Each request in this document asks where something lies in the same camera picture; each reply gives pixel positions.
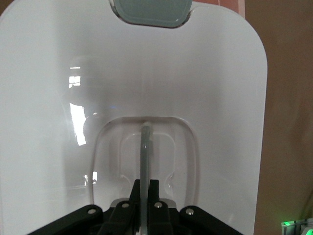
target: glossy white surface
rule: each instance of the glossy white surface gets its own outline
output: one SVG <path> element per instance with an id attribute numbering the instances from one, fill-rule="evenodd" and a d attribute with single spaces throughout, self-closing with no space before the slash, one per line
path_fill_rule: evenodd
<path id="1" fill-rule="evenodd" d="M 196 2 L 192 9 L 176 29 L 126 24 L 106 0 L 16 0 L 5 11 L 1 234 L 22 235 L 93 199 L 105 207 L 115 194 L 127 196 L 138 176 L 135 119 L 155 120 L 154 147 L 170 155 L 154 155 L 152 175 L 166 182 L 174 173 L 178 187 L 163 184 L 161 196 L 253 234 L 266 55 L 236 13 Z M 102 174 L 101 165 L 115 174 Z"/>

